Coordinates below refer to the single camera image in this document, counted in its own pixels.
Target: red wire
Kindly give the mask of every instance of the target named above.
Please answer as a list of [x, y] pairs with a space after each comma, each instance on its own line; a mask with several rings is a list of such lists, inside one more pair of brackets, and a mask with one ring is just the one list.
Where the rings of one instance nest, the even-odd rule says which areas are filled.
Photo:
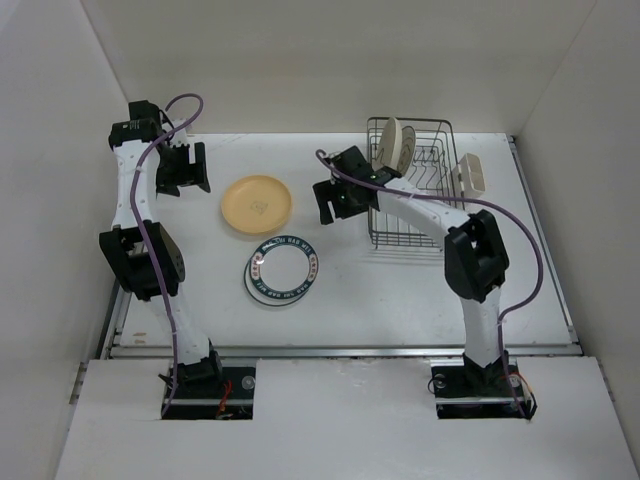
[[218, 404], [218, 412], [216, 413], [216, 417], [220, 415], [222, 412], [224, 412], [227, 404], [227, 399], [229, 398], [229, 395], [231, 394], [232, 389], [233, 389], [233, 384], [231, 383], [231, 380], [229, 380], [224, 386], [224, 397], [222, 397], [222, 399], [220, 400], [220, 403]]

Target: beige plate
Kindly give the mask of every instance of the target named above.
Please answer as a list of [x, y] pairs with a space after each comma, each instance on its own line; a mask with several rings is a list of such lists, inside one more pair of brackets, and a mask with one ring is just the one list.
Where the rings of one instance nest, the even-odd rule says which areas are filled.
[[266, 175], [244, 177], [222, 198], [222, 215], [236, 230], [250, 235], [273, 232], [289, 217], [293, 202], [284, 183]]

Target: white wall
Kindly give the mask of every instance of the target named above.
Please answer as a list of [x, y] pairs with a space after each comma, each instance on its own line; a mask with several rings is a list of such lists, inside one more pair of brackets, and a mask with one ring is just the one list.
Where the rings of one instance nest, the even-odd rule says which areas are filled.
[[0, 4], [0, 478], [53, 474], [113, 276], [107, 145], [126, 103], [75, 0]]
[[357, 132], [371, 115], [516, 132], [594, 0], [83, 3], [127, 97], [197, 91], [201, 132]]
[[640, 460], [640, 2], [598, 2], [518, 147], [579, 337]]

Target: yellow plate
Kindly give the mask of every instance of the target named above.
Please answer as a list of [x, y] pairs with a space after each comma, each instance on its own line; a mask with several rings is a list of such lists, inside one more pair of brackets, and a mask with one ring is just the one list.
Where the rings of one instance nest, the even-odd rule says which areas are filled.
[[284, 183], [266, 175], [244, 177], [222, 197], [222, 215], [233, 228], [250, 235], [273, 232], [289, 217], [293, 202]]

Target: black wire dish rack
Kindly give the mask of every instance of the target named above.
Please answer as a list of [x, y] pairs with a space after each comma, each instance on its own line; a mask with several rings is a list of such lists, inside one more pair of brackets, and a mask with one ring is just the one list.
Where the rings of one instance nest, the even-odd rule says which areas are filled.
[[[405, 178], [429, 195], [462, 196], [460, 182], [454, 178], [458, 163], [453, 127], [447, 120], [396, 117], [403, 127], [416, 132], [416, 149]], [[367, 160], [375, 159], [382, 130], [389, 117], [371, 117], [367, 121]], [[461, 202], [446, 202], [464, 209]], [[369, 210], [369, 236], [379, 246], [425, 247], [440, 249], [431, 238], [393, 215]]]

